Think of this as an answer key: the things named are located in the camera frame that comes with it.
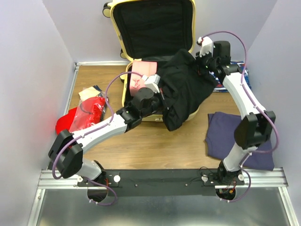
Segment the suitcase wheel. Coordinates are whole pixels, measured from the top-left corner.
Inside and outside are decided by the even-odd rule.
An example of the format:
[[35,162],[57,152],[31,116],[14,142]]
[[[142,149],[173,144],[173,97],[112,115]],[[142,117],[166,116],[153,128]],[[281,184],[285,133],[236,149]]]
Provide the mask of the suitcase wheel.
[[119,78],[120,78],[120,81],[122,82],[122,83],[124,83],[124,80],[125,80],[125,74],[124,75],[121,75]]
[[122,59],[126,59],[126,55],[124,54],[124,52],[123,52],[122,49],[121,49],[121,51],[120,51],[120,57],[121,57]]
[[110,18],[111,7],[108,6],[108,2],[103,5],[103,15],[106,18]]

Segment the metal floor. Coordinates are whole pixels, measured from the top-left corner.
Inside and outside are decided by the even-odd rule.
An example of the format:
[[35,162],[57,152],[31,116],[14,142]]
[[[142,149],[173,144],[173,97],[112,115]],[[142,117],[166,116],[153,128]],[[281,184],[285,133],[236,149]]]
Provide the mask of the metal floor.
[[[245,188],[238,189],[241,195]],[[279,189],[251,188],[236,203],[212,196],[120,197],[109,207],[89,203],[87,190],[47,190],[40,226],[287,226]]]

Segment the pink object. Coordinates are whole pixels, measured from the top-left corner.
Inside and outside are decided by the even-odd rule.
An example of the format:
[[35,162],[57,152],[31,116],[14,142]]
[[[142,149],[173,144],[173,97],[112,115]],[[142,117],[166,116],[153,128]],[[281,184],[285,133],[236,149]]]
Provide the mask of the pink object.
[[[150,76],[157,72],[157,63],[156,62],[147,62],[147,61],[133,61],[132,71],[137,72],[142,75]],[[136,92],[145,87],[144,80],[137,74],[131,74],[130,80],[130,94],[135,96]]]

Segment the red object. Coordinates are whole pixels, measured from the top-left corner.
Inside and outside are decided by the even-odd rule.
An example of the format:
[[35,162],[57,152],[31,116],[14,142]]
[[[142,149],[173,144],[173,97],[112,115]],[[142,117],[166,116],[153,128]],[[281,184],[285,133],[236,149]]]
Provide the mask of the red object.
[[83,101],[78,107],[70,109],[67,115],[57,121],[56,133],[59,134],[64,129],[74,132],[99,123],[104,106],[104,97],[91,97]]

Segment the navy blue cloth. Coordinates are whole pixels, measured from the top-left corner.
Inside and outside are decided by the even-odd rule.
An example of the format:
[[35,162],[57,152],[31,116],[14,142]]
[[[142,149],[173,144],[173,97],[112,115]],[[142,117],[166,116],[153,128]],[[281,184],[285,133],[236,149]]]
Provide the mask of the navy blue cloth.
[[[241,117],[239,115],[216,112],[208,114],[208,121],[209,127],[205,138],[208,145],[208,155],[223,160],[235,144],[234,130],[241,122]],[[261,151],[271,149],[272,144],[270,141],[258,147],[258,150]],[[275,167],[272,153],[253,153],[244,163],[244,166],[257,170],[273,170]]]

